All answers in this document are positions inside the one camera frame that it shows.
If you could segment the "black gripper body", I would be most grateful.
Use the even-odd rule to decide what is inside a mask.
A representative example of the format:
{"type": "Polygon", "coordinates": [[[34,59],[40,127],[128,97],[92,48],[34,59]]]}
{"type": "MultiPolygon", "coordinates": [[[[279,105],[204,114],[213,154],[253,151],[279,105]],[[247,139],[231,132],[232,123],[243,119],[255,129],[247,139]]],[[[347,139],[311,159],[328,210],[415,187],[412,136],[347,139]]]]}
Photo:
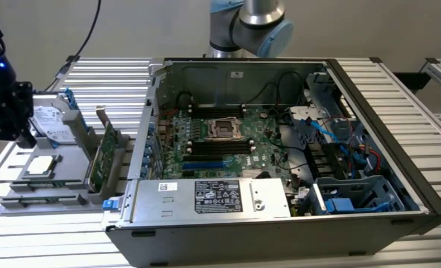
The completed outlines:
{"type": "Polygon", "coordinates": [[[16,82],[8,90],[0,92],[0,140],[16,141],[23,127],[30,128],[34,116],[34,85],[16,82]]]}

